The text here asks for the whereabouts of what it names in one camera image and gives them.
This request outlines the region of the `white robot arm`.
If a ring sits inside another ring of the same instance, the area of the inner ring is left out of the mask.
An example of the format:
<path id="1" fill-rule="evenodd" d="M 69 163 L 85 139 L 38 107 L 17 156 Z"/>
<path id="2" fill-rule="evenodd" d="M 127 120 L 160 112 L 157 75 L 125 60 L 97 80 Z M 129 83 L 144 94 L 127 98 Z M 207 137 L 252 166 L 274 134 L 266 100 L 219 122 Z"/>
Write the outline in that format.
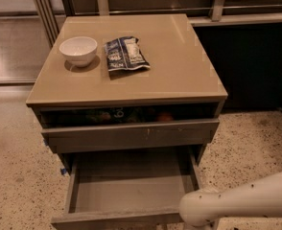
<path id="1" fill-rule="evenodd" d="M 282 172 L 224 192 L 186 194 L 179 202 L 179 214 L 193 227 L 225 217 L 282 218 Z"/>

